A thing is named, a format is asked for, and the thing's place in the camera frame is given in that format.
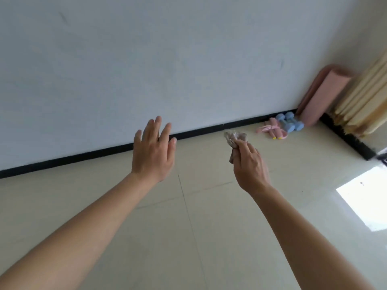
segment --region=hand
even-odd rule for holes
[[[176,138],[169,142],[171,123],[161,133],[161,117],[149,120],[141,140],[141,130],[134,136],[132,174],[150,181],[153,185],[164,180],[175,164]]]
[[[250,195],[271,187],[268,168],[259,152],[246,141],[235,140],[234,174],[239,186]]]

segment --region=rolled yoga mat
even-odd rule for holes
[[[354,74],[339,65],[330,64],[320,70],[297,108],[305,126],[312,126],[341,93]]]

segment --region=forearm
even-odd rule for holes
[[[128,175],[0,277],[1,289],[76,289],[152,185]]]
[[[273,188],[252,193],[302,290],[374,289],[343,255]]]

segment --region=curtain fold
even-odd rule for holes
[[[387,121],[387,51],[356,79],[331,115],[345,133],[359,137]]]

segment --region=dumbbell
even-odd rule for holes
[[[284,114],[278,114],[276,116],[276,119],[281,122],[283,124],[283,128],[284,130],[287,132],[287,133],[290,133],[292,131],[294,131],[294,129],[296,128],[296,126],[294,126],[293,123],[289,123],[285,120],[285,115]]]
[[[301,121],[297,121],[296,119],[294,119],[294,113],[293,112],[287,112],[285,114],[285,118],[288,122],[291,122],[294,124],[295,126],[295,130],[297,131],[300,131],[301,129],[304,128],[304,123],[301,122]]]

